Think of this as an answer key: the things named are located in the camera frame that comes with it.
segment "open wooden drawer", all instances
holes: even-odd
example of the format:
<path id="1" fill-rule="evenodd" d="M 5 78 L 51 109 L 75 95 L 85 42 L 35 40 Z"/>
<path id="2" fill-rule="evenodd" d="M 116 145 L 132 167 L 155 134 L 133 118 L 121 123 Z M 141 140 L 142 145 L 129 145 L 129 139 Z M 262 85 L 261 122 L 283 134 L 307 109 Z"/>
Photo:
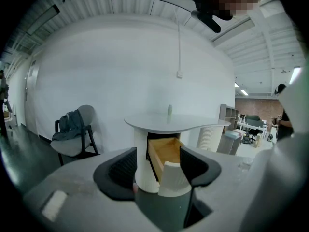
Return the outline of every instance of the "open wooden drawer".
<path id="1" fill-rule="evenodd" d="M 148 154 L 159 183 L 161 182 L 166 161 L 180 163 L 180 146 L 184 146 L 184 144 L 174 137 L 148 140 Z"/>

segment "person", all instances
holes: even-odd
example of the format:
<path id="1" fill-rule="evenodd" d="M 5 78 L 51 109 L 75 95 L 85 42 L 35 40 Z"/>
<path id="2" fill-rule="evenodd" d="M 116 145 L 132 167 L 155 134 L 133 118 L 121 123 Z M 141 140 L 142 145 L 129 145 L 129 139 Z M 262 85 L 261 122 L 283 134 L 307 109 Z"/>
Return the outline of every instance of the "person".
<path id="1" fill-rule="evenodd" d="M 5 127 L 5 121 L 4 121 L 4 113 L 3 113 L 3 104 L 4 104 L 4 98 L 6 93 L 6 79 L 4 77 L 4 71 L 0 71 L 0 79 L 1 79 L 1 85 L 0 85 L 0 127 L 1 127 L 1 134 L 4 137 L 7 137 L 6 127 Z"/>
<path id="2" fill-rule="evenodd" d="M 275 93 L 280 94 L 285 88 L 286 88 L 286 85 L 281 83 L 276 88 Z M 283 110 L 281 119 L 278 121 L 277 141 L 285 137 L 290 137 L 293 132 L 294 131 L 293 131 L 293 127 L 290 122 L 290 119 L 288 115 L 286 114 L 285 110 Z"/>

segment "baseboard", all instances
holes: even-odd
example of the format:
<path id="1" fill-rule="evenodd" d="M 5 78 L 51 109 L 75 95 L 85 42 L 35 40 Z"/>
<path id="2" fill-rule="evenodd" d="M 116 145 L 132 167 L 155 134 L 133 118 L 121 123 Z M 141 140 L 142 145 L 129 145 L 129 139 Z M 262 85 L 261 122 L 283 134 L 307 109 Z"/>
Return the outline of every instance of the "baseboard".
<path id="1" fill-rule="evenodd" d="M 49 144 L 52 142 L 52 140 L 46 138 L 46 137 L 43 137 L 41 135 L 39 135 L 39 138 L 43 139 L 44 141 L 48 142 Z"/>

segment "wall outlet box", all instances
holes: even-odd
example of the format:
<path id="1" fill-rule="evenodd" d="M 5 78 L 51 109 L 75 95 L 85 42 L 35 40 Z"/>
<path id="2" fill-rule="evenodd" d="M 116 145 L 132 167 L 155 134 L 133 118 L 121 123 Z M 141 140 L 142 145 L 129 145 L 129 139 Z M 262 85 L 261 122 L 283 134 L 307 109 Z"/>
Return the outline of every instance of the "wall outlet box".
<path id="1" fill-rule="evenodd" d="M 182 78 L 182 77 L 183 77 L 183 72 L 177 71 L 177 78 Z"/>

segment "chair armrest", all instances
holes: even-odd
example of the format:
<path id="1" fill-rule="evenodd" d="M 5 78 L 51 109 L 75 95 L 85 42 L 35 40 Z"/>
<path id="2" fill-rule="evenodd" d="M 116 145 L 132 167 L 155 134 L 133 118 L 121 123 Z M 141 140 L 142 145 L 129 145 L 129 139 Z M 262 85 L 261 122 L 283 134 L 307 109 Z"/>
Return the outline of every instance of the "chair armrest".
<path id="1" fill-rule="evenodd" d="M 58 132 L 58 124 L 60 123 L 60 120 L 55 121 L 55 132 Z"/>

